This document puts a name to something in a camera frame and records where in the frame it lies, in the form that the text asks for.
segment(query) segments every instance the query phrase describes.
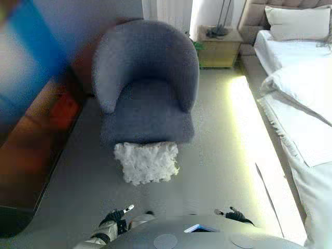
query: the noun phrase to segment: gray armchair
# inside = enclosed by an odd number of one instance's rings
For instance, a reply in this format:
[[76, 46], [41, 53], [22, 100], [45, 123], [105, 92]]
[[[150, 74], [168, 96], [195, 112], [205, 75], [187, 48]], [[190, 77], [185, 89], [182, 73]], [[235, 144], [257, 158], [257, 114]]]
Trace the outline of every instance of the gray armchair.
[[161, 22], [118, 25], [103, 36], [92, 70], [104, 144], [192, 139], [199, 63], [185, 34]]

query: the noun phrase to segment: upholstered headboard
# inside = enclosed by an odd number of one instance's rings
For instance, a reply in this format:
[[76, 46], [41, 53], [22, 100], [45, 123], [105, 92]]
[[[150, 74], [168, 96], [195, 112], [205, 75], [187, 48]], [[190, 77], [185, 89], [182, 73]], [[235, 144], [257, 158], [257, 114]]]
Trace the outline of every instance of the upholstered headboard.
[[260, 30], [269, 30], [265, 6], [287, 9], [307, 9], [332, 4], [332, 0], [247, 0], [238, 26], [246, 44], [254, 44]]

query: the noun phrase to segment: green plant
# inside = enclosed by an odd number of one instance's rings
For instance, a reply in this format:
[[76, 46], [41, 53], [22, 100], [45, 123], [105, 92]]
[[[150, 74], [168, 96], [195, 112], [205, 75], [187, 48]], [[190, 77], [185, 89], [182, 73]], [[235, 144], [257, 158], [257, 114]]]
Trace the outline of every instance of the green plant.
[[198, 58], [199, 58], [199, 50], [203, 50], [203, 49], [205, 49], [205, 48], [204, 48], [204, 45], [201, 44], [201, 43], [199, 43], [198, 41], [193, 41], [193, 40], [190, 38], [190, 35], [189, 35], [188, 32], [186, 32], [186, 35], [188, 35], [189, 39], [191, 40], [192, 44], [194, 45], [194, 47], [195, 47], [195, 49], [196, 49], [196, 52], [197, 52], [197, 56], [198, 56]]

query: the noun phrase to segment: wooden nightstand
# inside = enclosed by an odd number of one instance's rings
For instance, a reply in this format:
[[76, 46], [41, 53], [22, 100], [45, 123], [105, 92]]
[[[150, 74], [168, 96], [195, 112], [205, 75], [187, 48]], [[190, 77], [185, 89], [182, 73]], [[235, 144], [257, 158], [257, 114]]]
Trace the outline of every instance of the wooden nightstand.
[[199, 62], [202, 67], [233, 67], [243, 41], [241, 35], [237, 29], [227, 28], [227, 35], [209, 38], [206, 31], [212, 27], [201, 25], [198, 28], [198, 42], [204, 46], [199, 51]]

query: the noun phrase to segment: armchair seat cushion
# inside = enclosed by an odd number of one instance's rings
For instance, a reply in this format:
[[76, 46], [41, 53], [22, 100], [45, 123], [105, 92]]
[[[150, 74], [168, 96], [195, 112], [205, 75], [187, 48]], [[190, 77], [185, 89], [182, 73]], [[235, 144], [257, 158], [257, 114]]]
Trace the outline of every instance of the armchair seat cushion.
[[104, 114], [102, 143], [190, 142], [194, 135], [190, 112], [181, 110], [166, 81], [141, 79], [121, 92], [115, 111]]

